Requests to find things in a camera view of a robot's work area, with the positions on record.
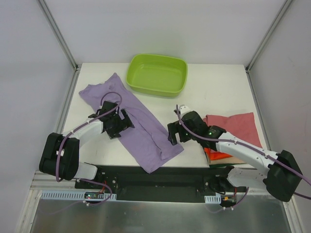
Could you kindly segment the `purple t shirt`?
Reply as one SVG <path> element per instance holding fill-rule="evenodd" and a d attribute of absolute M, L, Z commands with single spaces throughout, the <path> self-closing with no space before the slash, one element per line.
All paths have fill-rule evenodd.
<path fill-rule="evenodd" d="M 172 145 L 168 131 L 137 97 L 125 88 L 120 77 L 114 73 L 104 83 L 89 84 L 79 92 L 80 97 L 94 111 L 100 108 L 101 100 L 117 102 L 131 119 L 134 128 L 121 132 L 119 141 L 147 172 L 152 173 L 166 162 L 183 152 L 184 148 Z"/>

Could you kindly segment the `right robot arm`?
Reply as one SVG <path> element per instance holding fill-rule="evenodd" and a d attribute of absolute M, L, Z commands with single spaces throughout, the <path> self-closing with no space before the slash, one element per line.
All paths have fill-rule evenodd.
<path fill-rule="evenodd" d="M 221 127 L 208 126 L 196 111 L 185 105 L 176 105 L 174 112 L 178 120 L 167 125 L 172 145 L 193 140 L 204 149 L 229 154 L 252 166 L 252 169 L 226 167 L 227 173 L 219 179 L 223 191 L 240 186 L 264 189 L 274 198 L 288 202 L 301 181 L 310 182 L 290 152 L 262 149 Z"/>

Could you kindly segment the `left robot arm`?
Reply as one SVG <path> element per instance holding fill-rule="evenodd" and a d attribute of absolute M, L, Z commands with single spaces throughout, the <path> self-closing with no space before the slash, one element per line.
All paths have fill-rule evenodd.
<path fill-rule="evenodd" d="M 117 103 L 104 101 L 82 125 L 64 134 L 48 135 L 39 170 L 55 176 L 57 181 L 86 179 L 87 185 L 97 189 L 103 178 L 95 165 L 80 162 L 80 148 L 102 133 L 107 133 L 110 139 L 120 138 L 121 132 L 134 127 L 125 109 L 120 109 Z"/>

